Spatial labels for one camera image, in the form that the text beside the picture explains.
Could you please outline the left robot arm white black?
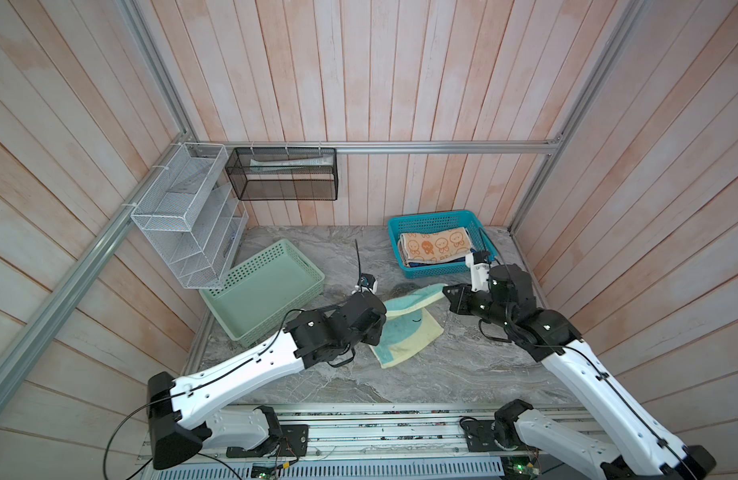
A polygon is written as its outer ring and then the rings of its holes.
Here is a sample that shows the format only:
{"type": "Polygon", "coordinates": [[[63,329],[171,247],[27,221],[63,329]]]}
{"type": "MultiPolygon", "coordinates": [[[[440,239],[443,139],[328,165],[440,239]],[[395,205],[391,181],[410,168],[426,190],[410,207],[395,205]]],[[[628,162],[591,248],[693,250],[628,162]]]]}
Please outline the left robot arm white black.
{"type": "Polygon", "coordinates": [[[221,410],[317,364],[338,368],[338,357],[353,353],[360,343],[378,345],[386,313],[375,294],[359,291],[335,308],[287,312],[276,334],[214,367],[179,378],[167,372],[152,376],[145,411],[154,469],[176,467],[211,446],[261,454],[273,449],[280,424],[272,408],[255,407],[229,421],[221,410]]]}

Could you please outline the orange patterned towel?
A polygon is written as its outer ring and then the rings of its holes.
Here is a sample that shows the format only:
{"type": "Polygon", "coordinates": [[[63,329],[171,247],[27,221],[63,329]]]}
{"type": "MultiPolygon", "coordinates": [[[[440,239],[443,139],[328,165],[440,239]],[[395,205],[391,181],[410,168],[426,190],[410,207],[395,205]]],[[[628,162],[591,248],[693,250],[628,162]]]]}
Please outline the orange patterned towel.
{"type": "Polygon", "coordinates": [[[474,250],[472,239],[464,227],[432,234],[402,233],[397,247],[403,263],[407,261],[437,262],[465,256],[474,250]]]}

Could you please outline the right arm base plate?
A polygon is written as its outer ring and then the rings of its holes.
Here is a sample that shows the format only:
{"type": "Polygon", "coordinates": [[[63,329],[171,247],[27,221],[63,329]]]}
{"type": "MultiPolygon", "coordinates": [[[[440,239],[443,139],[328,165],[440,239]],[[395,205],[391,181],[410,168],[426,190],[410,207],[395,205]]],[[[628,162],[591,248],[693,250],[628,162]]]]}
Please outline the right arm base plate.
{"type": "Polygon", "coordinates": [[[464,416],[459,419],[458,425],[464,434],[467,449],[471,453],[540,453],[538,448],[523,443],[518,438],[518,434],[504,422],[464,416]]]}

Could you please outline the blue towel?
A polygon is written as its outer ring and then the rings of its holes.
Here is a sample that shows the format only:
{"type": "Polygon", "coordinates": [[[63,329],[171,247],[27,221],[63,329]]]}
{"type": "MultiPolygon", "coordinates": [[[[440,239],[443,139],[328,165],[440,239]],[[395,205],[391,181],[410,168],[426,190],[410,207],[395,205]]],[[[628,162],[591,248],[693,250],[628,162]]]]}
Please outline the blue towel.
{"type": "Polygon", "coordinates": [[[445,259],[444,261],[437,261],[437,262],[417,262],[417,261],[409,260],[404,265],[407,268],[441,267],[444,265],[464,263],[466,256],[467,255],[460,256],[460,257],[454,257],[451,259],[445,259]]]}

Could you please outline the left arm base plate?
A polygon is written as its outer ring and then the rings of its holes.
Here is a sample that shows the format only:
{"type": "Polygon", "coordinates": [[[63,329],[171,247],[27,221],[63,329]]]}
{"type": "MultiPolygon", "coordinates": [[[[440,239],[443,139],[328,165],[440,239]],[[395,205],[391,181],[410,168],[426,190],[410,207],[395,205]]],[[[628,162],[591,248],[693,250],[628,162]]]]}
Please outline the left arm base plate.
{"type": "Polygon", "coordinates": [[[288,455],[299,458],[307,455],[308,440],[308,425],[284,425],[277,430],[273,430],[269,438],[254,449],[245,450],[241,447],[228,447],[226,456],[230,459],[262,458],[278,453],[280,456],[288,455]]]}

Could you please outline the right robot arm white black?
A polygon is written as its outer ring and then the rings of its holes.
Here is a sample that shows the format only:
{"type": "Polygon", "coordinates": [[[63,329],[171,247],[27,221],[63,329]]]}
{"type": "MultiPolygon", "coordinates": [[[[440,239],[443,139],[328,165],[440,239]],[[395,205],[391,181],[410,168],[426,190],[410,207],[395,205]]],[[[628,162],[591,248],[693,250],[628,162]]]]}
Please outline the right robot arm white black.
{"type": "Polygon", "coordinates": [[[531,276],[517,265],[469,254],[468,284],[442,292],[451,312],[501,327],[513,344],[554,374],[592,415],[608,439],[565,427],[523,400],[503,405],[491,441],[504,451],[533,447],[590,479],[704,479],[717,462],[701,445],[687,445],[652,417],[603,366],[561,313],[538,307],[531,276]]]}

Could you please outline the teal yellow-trimmed towel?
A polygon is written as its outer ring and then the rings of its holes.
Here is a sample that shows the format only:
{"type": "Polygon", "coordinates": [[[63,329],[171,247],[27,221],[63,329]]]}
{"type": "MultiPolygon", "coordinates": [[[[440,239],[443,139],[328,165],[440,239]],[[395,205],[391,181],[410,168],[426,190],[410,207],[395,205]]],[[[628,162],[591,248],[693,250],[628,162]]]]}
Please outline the teal yellow-trimmed towel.
{"type": "Polygon", "coordinates": [[[444,284],[433,284],[385,300],[386,322],[379,344],[371,350],[382,369],[420,353],[444,332],[427,308],[444,299],[444,284]]]}

